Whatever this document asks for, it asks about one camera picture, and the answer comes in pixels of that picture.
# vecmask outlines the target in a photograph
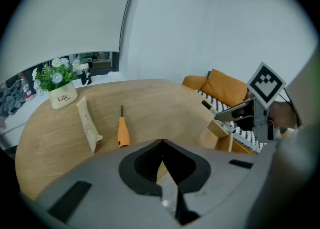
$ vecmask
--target leather pillow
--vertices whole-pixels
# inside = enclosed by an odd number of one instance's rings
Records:
[[[234,107],[244,101],[247,85],[213,69],[201,91],[229,107]]]

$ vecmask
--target screwdriver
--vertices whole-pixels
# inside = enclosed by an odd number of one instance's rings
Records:
[[[119,119],[118,142],[120,148],[130,146],[130,136],[126,125],[126,119],[124,117],[123,105],[121,105],[121,117]]]

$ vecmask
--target sofa armrest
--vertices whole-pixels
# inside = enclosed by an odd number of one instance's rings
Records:
[[[204,86],[207,82],[207,77],[205,76],[187,76],[184,78],[182,85],[194,90],[198,91]]]

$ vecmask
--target orange screwdriver handle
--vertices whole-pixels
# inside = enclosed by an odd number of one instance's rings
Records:
[[[130,146],[129,131],[124,117],[120,117],[119,119],[118,143],[120,148]]]

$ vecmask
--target flower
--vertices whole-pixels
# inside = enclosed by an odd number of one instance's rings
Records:
[[[73,62],[72,67],[73,67],[72,70],[74,73],[76,73],[77,75],[82,75],[80,61],[78,59]]]
[[[56,68],[61,66],[61,62],[60,62],[59,58],[55,58],[54,60],[52,60],[52,66],[56,67]]]
[[[38,68],[34,69],[32,72],[32,80],[35,81],[38,74]]]
[[[45,92],[44,92],[44,90],[42,88],[39,87],[39,88],[36,89],[36,93],[38,95],[42,96]]]
[[[62,65],[62,66],[65,66],[66,68],[69,68],[69,60],[68,59],[66,59],[65,57],[64,58],[60,58],[60,64]]]
[[[36,79],[36,80],[34,81],[33,88],[34,88],[35,90],[41,89],[40,84],[41,84],[41,81],[38,80],[38,79]]]
[[[62,76],[62,74],[61,73],[55,73],[53,76],[52,76],[52,81],[53,81],[53,83],[55,83],[55,84],[58,84],[58,83],[60,83],[60,82],[62,82],[62,80],[63,80],[64,78],[63,78],[63,76]]]

